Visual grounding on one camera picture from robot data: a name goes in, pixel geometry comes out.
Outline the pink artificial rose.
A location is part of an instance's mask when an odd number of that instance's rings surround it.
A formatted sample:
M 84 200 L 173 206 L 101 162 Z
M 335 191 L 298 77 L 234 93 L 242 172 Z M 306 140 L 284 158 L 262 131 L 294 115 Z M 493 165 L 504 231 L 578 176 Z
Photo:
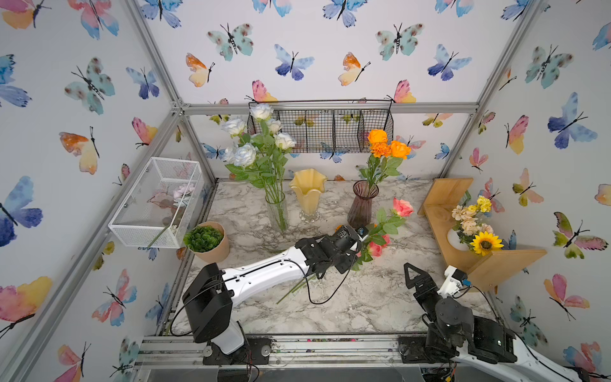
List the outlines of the pink artificial rose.
M 364 243 L 386 245 L 386 236 L 395 236 L 399 228 L 404 226 L 414 209 L 406 200 L 393 199 L 391 208 L 380 208 L 375 214 L 375 221 L 368 226 L 369 235 Z

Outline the orange flower front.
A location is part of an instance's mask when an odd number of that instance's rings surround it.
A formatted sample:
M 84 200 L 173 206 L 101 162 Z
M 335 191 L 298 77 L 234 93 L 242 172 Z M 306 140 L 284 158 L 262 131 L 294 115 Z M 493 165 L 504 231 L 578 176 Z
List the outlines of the orange flower front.
M 391 156 L 391 147 L 386 143 L 372 143 L 370 151 L 372 156 L 378 159 Z

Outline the white rose stem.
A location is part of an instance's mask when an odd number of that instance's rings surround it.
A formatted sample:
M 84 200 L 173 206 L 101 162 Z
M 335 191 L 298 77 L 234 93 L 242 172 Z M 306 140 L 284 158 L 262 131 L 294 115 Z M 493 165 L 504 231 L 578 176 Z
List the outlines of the white rose stem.
M 277 119 L 269 119 L 266 121 L 269 132 L 272 135 L 277 135 L 282 129 L 282 123 Z
M 257 103 L 250 107 L 251 116 L 257 120 L 267 121 L 273 116 L 273 108 L 267 103 Z
M 229 119 L 221 125 L 223 131 L 227 132 L 232 138 L 240 137 L 247 130 L 247 123 L 240 118 Z
M 278 133 L 274 136 L 275 146 L 282 151 L 288 151 L 296 146 L 296 141 L 288 133 Z
M 251 143 L 245 143 L 243 146 L 229 147 L 224 151 L 222 160 L 238 167 L 249 167 L 256 161 L 257 150 Z

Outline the orange artificial flower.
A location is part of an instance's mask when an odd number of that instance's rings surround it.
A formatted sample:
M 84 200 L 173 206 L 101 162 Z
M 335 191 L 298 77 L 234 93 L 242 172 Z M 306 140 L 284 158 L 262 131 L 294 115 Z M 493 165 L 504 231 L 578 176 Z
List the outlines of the orange artificial flower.
M 380 180 L 396 178 L 401 175 L 398 168 L 411 154 L 411 148 L 406 143 L 392 141 L 383 148 Z

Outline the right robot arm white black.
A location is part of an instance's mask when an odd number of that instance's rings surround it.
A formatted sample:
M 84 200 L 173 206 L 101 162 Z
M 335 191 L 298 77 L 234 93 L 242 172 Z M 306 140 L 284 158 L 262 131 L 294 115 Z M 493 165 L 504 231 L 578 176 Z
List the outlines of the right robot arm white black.
M 450 266 L 441 286 L 413 264 L 404 264 L 406 287 L 423 309 L 427 328 L 423 340 L 401 340 L 404 363 L 447 364 L 448 379 L 460 364 L 501 381 L 590 381 L 590 373 L 565 367 L 536 353 L 511 329 L 496 319 L 479 317 L 460 298 L 474 285 L 465 272 Z

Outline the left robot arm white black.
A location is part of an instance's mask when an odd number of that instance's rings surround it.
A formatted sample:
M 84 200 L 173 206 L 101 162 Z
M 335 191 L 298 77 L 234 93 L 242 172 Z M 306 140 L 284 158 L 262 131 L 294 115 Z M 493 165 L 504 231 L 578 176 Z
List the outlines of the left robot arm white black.
M 302 238 L 286 251 L 254 264 L 226 269 L 216 263 L 206 265 L 182 296 L 193 341 L 211 342 L 225 355 L 235 353 L 246 339 L 232 317 L 234 307 L 281 283 L 306 282 L 312 275 L 321 279 L 330 268 L 347 273 L 368 236 L 366 227 L 342 225 L 331 236 Z

